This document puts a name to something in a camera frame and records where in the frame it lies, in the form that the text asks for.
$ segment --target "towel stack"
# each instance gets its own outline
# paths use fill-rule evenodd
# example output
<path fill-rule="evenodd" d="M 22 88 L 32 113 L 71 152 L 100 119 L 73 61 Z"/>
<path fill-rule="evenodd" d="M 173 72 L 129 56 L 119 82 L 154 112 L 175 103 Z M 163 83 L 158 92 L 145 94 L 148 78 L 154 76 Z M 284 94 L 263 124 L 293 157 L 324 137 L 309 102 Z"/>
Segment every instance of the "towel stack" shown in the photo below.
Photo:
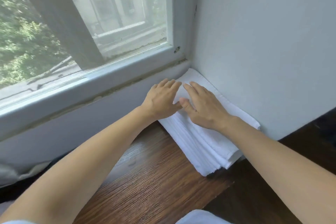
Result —
<path fill-rule="evenodd" d="M 196 70 L 190 68 L 177 81 L 182 83 L 197 82 L 211 91 L 228 113 L 240 117 L 257 129 L 260 127 L 260 124 L 254 118 L 230 103 Z M 174 102 L 179 101 L 181 97 L 190 99 L 182 86 L 179 88 Z M 242 156 L 241 151 L 229 139 L 216 131 L 192 123 L 183 110 L 166 119 L 159 120 L 159 122 L 178 144 L 195 169 L 203 176 L 207 176 L 221 167 L 228 169 Z"/>

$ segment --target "left hand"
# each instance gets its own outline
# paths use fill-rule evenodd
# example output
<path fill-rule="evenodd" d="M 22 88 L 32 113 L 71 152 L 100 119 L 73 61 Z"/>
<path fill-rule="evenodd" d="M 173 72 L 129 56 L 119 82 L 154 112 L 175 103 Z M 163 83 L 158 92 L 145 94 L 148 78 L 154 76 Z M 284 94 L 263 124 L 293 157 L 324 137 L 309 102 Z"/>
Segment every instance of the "left hand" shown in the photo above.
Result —
<path fill-rule="evenodd" d="M 164 79 L 159 84 L 151 87 L 141 107 L 155 120 L 160 120 L 173 115 L 182 108 L 179 102 L 173 104 L 176 92 L 182 82 Z"/>

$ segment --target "forearm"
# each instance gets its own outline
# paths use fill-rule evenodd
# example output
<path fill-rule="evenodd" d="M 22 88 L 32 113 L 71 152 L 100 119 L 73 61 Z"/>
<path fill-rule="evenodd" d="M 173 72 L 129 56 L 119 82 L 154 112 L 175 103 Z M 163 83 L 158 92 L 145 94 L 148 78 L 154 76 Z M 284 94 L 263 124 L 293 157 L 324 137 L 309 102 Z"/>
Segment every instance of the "forearm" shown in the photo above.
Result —
<path fill-rule="evenodd" d="M 153 121 L 136 108 L 91 137 L 23 193 L 0 222 L 15 216 L 38 224 L 50 224 L 51 219 L 72 223 L 134 138 Z"/>
<path fill-rule="evenodd" d="M 336 176 L 237 117 L 220 132 L 302 223 L 336 223 Z"/>

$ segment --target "white window frame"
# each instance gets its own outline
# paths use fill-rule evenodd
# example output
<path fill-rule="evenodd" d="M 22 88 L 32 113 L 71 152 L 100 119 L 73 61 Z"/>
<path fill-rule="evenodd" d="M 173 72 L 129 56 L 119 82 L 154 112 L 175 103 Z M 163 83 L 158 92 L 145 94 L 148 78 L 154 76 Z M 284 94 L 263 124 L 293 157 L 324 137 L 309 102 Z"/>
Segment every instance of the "white window frame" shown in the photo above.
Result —
<path fill-rule="evenodd" d="M 111 92 L 128 82 L 186 58 L 188 19 L 194 16 L 189 0 L 167 0 L 167 43 L 123 60 L 91 69 L 77 78 L 15 99 L 0 110 L 0 141 L 43 123 L 48 117 Z"/>

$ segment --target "right hand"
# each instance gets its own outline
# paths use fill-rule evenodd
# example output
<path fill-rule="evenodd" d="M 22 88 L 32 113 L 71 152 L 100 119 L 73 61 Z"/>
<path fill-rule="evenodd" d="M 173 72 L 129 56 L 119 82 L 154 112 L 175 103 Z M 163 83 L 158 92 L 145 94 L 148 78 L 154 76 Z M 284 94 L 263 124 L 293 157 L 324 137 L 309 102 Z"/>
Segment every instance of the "right hand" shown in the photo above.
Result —
<path fill-rule="evenodd" d="M 186 98 L 179 99 L 190 120 L 204 128 L 221 130 L 223 124 L 227 122 L 231 115 L 215 95 L 196 82 L 190 82 L 190 85 L 184 83 L 183 87 L 187 90 L 195 106 L 194 109 Z"/>

